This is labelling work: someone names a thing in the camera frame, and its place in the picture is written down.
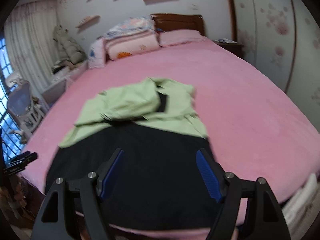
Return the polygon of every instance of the chair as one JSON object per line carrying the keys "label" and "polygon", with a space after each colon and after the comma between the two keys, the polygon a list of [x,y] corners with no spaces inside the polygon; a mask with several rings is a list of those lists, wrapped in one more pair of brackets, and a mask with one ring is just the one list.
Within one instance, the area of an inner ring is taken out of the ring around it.
{"label": "chair", "polygon": [[41,106],[35,104],[32,99],[31,87],[28,81],[23,81],[19,86],[9,94],[7,102],[8,113],[16,121],[22,133],[28,141],[32,133],[39,126],[44,118]]}

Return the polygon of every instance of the nightstand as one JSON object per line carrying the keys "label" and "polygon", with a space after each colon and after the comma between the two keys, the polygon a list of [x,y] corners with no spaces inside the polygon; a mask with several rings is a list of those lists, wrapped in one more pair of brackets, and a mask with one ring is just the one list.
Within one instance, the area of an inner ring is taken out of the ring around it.
{"label": "nightstand", "polygon": [[231,53],[235,54],[239,58],[244,58],[244,52],[242,51],[242,44],[239,43],[222,43],[222,42],[217,42],[214,41],[215,44],[219,45],[220,47],[226,49],[227,51],[230,51]]}

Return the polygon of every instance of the pink blanket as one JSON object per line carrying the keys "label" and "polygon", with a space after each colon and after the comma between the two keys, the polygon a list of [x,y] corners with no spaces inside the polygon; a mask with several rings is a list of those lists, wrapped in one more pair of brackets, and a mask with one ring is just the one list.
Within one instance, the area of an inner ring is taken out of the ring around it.
{"label": "pink blanket", "polygon": [[[320,170],[320,134],[302,112],[252,65],[208,41],[162,48],[87,70],[29,141],[26,150],[36,151],[39,159],[23,175],[43,192],[57,145],[85,101],[102,90],[147,76],[194,85],[195,109],[207,127],[216,160],[241,179],[265,177],[279,202],[289,198],[310,173]],[[238,223],[244,221],[244,214],[242,203]],[[135,232],[204,239],[208,231]]]}

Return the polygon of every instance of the bolt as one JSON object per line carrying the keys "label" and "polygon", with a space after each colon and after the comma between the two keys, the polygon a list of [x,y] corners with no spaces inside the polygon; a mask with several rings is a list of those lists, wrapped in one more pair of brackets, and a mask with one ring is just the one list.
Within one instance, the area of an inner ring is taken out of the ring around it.
{"label": "bolt", "polygon": [[88,178],[90,179],[95,178],[96,176],[97,176],[97,173],[95,173],[94,171],[88,173]]}
{"label": "bolt", "polygon": [[226,172],[226,177],[232,179],[235,175],[232,172]]}
{"label": "bolt", "polygon": [[63,178],[57,178],[57,179],[56,179],[56,183],[57,183],[57,184],[61,184],[62,182],[63,182]]}
{"label": "bolt", "polygon": [[266,183],[267,183],[267,181],[266,181],[264,178],[259,178],[259,179],[258,179],[258,182],[259,182],[260,184],[266,184]]}

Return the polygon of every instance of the white fabric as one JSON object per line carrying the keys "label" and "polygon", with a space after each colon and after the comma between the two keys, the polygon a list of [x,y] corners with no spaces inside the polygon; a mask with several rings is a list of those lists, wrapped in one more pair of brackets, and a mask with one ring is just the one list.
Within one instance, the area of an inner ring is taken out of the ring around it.
{"label": "white fabric", "polygon": [[57,0],[42,0],[18,6],[4,24],[11,67],[31,83],[36,96],[51,83],[51,67],[59,59],[52,39],[56,25]]}
{"label": "white fabric", "polygon": [[296,218],[299,210],[307,204],[317,190],[317,177],[313,173],[309,176],[302,190],[298,190],[295,196],[283,208],[283,214],[287,225],[290,225]]}

